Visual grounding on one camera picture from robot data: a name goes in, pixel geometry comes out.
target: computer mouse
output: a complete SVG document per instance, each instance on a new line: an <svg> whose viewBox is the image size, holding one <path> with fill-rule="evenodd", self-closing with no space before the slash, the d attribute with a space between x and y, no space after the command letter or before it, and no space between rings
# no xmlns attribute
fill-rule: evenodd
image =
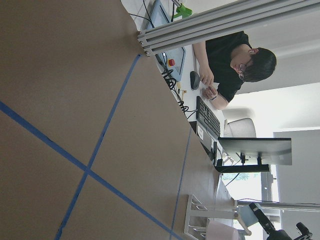
<svg viewBox="0 0 320 240"><path fill-rule="evenodd" d="M190 84L193 90L197 90L200 84L200 76L196 71L190 72Z"/></svg>

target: pink object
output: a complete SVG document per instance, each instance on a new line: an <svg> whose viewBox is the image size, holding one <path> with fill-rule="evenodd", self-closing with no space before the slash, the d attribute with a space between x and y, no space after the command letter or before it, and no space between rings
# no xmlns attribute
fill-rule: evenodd
<svg viewBox="0 0 320 240"><path fill-rule="evenodd" d="M239 240L239 233L232 226L210 220L206 228L206 240Z"/></svg>

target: metal frame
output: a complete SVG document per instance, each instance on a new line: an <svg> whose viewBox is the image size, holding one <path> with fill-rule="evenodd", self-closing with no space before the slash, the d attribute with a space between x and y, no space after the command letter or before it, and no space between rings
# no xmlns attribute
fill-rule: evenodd
<svg viewBox="0 0 320 240"><path fill-rule="evenodd" d="M251 201L235 200L236 206L249 205ZM320 205L304 203L285 203L285 202L258 202L263 209L279 209L286 211L304 211L320 213Z"/></svg>
<svg viewBox="0 0 320 240"><path fill-rule="evenodd" d="M320 0L239 0L144 30L138 41L151 56L319 9Z"/></svg>
<svg viewBox="0 0 320 240"><path fill-rule="evenodd" d="M193 226L190 225L190 218L191 217L204 217L204 218L215 218L215 219L233 219L237 220L240 225L243 227L245 234L250 236L252 233L242 220L241 216L237 213L237 208L232 209L232 211L216 211L211 210L214 208L213 206L206 206L203 205L194 195L189 195L188 203L186 206L186 213L185 213L185 221L184 221L184 234L189 236L193 240L199 240L192 234L190 234L190 229L193 229L196 232L201 232L200 235L205 238L206 237L206 229L207 227L204 226Z"/></svg>

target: black t-shirt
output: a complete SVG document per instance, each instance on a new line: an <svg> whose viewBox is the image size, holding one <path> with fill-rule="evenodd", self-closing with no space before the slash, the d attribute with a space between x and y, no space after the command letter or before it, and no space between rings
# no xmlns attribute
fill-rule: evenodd
<svg viewBox="0 0 320 240"><path fill-rule="evenodd" d="M219 83L217 91L230 102L241 88L243 81L238 73L230 67L231 52L239 45L250 48L248 35L243 31L221 36L205 42L209 67L214 75L214 82Z"/></svg>

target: keyboard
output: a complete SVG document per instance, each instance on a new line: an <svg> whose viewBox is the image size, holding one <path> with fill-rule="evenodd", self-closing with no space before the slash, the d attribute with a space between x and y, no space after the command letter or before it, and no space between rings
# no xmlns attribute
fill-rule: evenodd
<svg viewBox="0 0 320 240"><path fill-rule="evenodd" d="M200 96L196 97L196 120L201 123L206 130L218 139L220 137L220 122L211 109L204 103Z"/></svg>

